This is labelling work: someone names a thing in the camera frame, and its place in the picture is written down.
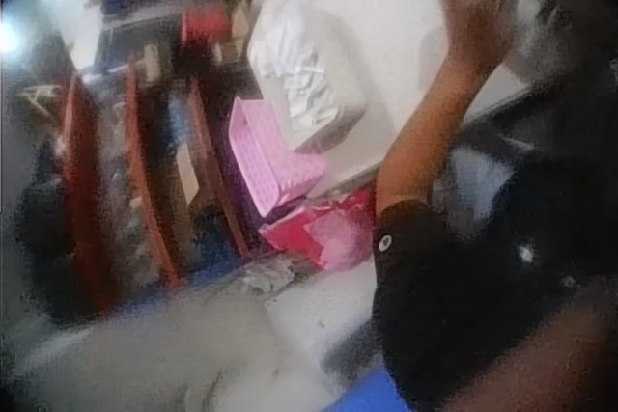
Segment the pink box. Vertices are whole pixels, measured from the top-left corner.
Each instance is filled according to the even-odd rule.
[[[307,193],[324,174],[323,157],[315,150],[291,151],[286,147],[274,110],[267,101],[237,98],[228,136],[262,217]]]

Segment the floor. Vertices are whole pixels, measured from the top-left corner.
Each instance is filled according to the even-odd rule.
[[[317,412],[336,399],[234,289],[185,290],[52,337],[14,373],[29,408]]]

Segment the light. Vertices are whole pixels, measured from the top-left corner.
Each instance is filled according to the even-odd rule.
[[[0,23],[0,49],[2,53],[15,52],[20,46],[19,35],[10,23]]]

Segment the paper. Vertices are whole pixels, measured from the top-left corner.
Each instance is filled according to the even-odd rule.
[[[191,164],[191,155],[189,147],[186,143],[182,144],[176,153],[176,164],[181,177],[181,185],[183,186],[184,199],[188,205],[191,204],[197,192],[200,190],[200,184],[195,176],[193,164]]]

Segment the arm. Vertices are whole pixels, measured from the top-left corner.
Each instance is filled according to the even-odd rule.
[[[504,18],[512,0],[442,0],[449,50],[379,170],[376,210],[402,200],[427,202],[472,100],[508,52]]]
[[[457,393],[445,412],[576,410],[603,363],[616,312],[613,286],[587,290]]]

